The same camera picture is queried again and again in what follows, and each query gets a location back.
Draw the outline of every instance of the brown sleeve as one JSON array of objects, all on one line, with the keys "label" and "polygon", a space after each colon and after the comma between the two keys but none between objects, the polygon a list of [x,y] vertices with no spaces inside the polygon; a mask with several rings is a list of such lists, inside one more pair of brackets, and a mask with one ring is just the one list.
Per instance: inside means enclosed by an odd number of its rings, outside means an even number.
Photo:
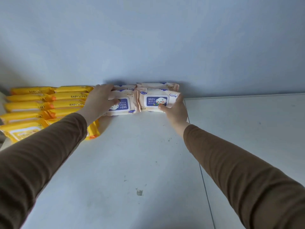
[{"label": "brown sleeve", "polygon": [[194,125],[185,129],[183,137],[246,228],[305,227],[305,188],[300,183]]},{"label": "brown sleeve", "polygon": [[20,228],[40,191],[87,134],[72,113],[0,152],[0,228]]}]

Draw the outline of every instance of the blue-gray wall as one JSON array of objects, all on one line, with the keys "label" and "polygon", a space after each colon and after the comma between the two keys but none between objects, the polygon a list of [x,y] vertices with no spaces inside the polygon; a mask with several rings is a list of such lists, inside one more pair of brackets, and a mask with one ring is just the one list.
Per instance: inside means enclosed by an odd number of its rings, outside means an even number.
[{"label": "blue-gray wall", "polygon": [[176,81],[189,97],[303,92],[304,58],[305,0],[0,0],[4,88]]}]

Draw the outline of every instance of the pink baby wipes package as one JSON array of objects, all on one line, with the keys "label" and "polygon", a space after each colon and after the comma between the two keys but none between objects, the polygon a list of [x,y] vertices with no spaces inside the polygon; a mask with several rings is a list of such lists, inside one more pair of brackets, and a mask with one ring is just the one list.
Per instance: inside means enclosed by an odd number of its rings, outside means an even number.
[{"label": "pink baby wipes package", "polygon": [[162,112],[159,104],[163,104],[169,108],[176,102],[179,92],[174,92],[166,89],[155,88],[136,88],[138,92],[138,100],[143,111]]},{"label": "pink baby wipes package", "polygon": [[170,91],[179,91],[179,84],[176,83],[138,83],[137,88],[157,88]]},{"label": "pink baby wipes package", "polygon": [[135,84],[127,84],[127,85],[115,85],[114,90],[134,90],[136,88]]},{"label": "pink baby wipes package", "polygon": [[109,100],[119,99],[120,103],[113,105],[105,114],[107,116],[135,114],[141,112],[138,103],[138,92],[133,90],[111,91]]}]

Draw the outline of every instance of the hand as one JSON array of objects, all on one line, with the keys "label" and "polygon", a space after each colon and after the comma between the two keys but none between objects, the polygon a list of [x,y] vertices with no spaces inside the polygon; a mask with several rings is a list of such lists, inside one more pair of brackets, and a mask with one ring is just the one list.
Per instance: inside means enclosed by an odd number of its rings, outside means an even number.
[{"label": "hand", "polygon": [[186,107],[183,103],[182,94],[177,97],[176,102],[171,108],[168,108],[162,104],[160,104],[158,108],[166,113],[166,116],[170,121],[172,127],[181,137],[183,137],[184,130],[189,125],[189,123],[187,122],[188,111],[186,110]]},{"label": "hand", "polygon": [[85,106],[77,111],[78,114],[85,118],[87,125],[93,123],[104,115],[113,105],[120,102],[118,99],[108,100],[112,88],[112,84],[98,84],[89,93]]}]

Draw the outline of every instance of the person's left hand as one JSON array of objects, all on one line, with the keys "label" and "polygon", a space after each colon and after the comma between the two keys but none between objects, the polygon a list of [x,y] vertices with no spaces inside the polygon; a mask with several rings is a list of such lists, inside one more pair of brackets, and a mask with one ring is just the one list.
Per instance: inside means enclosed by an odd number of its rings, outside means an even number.
[{"label": "person's left hand", "polygon": [[87,125],[93,123],[95,120],[104,115],[113,105],[120,102],[118,99],[108,99],[112,89],[112,84],[98,84],[89,93],[85,106],[77,111],[78,114],[85,118]]}]

